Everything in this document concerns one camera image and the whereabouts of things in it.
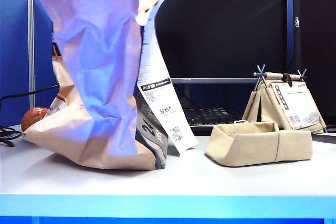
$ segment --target blue cubicle wall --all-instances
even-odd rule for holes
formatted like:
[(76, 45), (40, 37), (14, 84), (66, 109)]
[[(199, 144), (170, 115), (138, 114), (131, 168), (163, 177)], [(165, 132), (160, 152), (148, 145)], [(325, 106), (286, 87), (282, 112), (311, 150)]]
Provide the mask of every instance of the blue cubicle wall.
[[(29, 91), (27, 0), (0, 0), (0, 97)], [(0, 125), (19, 124), (29, 97), (1, 103)]]
[[(52, 23), (39, 0), (34, 0), (35, 90), (53, 86)], [(29, 92), (28, 0), (0, 0), (0, 98)], [(35, 106), (49, 107), (58, 89), (35, 95)], [(1, 102), (0, 125), (20, 124), (29, 109), (29, 97)]]
[[(52, 26), (40, 0), (34, 0), (35, 90), (56, 84), (51, 63)], [(35, 106), (48, 108), (57, 92), (54, 88), (35, 94)]]

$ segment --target desk surface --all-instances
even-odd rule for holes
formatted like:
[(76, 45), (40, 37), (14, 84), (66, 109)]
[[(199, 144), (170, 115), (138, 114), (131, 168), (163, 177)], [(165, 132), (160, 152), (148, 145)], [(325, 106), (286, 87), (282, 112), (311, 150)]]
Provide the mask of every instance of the desk surface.
[(26, 140), (0, 145), (2, 216), (135, 218), (336, 217), (336, 144), (313, 142), (310, 161), (222, 167), (204, 156), (208, 137), (166, 169), (81, 167)]

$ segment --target white label card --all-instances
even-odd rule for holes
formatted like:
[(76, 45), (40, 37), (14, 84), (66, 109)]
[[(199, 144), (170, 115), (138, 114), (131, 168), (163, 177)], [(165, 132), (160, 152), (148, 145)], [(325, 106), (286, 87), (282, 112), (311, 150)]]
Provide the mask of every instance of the white label card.
[(302, 129), (320, 122), (319, 111), (305, 82), (272, 83), (274, 93), (293, 130)]
[(179, 153), (197, 144), (162, 58), (155, 34), (155, 16), (164, 0), (153, 7), (143, 30), (138, 88)]

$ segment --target beige fabric bin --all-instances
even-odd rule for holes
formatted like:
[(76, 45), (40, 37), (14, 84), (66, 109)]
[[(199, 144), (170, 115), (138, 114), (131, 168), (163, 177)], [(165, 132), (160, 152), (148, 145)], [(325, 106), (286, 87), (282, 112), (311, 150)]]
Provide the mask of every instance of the beige fabric bin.
[(276, 123), (216, 125), (205, 154), (225, 166), (310, 159), (310, 131), (280, 131)]
[[(251, 93), (243, 115), (243, 120), (247, 120), (248, 122), (276, 122), (280, 128), (292, 130), (271, 87), (273, 82), (281, 82), (283, 75), (280, 73), (266, 74), (266, 81), (269, 88), (266, 88), (264, 83), (260, 82), (257, 91)], [(290, 77), (292, 81), (300, 80), (300, 76), (297, 74), (291, 74)], [(310, 131), (311, 134), (323, 133), (323, 128), (325, 128), (326, 125), (321, 114), (319, 114), (319, 118), (319, 123), (299, 129), (298, 131)]]

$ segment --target keyboard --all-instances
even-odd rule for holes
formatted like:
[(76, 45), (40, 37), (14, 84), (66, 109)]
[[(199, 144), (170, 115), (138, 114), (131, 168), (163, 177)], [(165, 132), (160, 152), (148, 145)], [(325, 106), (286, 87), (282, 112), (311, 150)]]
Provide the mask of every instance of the keyboard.
[(241, 120), (242, 115), (235, 111), (226, 111), (223, 108), (200, 109), (184, 108), (185, 117), (194, 133), (210, 135), (212, 127), (216, 124), (234, 123)]

